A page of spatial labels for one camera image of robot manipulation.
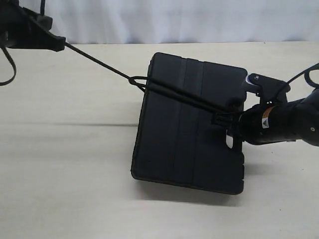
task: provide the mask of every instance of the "white backdrop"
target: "white backdrop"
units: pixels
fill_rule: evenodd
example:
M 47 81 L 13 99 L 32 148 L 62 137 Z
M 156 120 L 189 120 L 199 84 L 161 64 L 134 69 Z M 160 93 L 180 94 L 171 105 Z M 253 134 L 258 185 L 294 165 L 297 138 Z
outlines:
M 319 40 L 319 0 L 47 0 L 46 14 L 71 43 Z

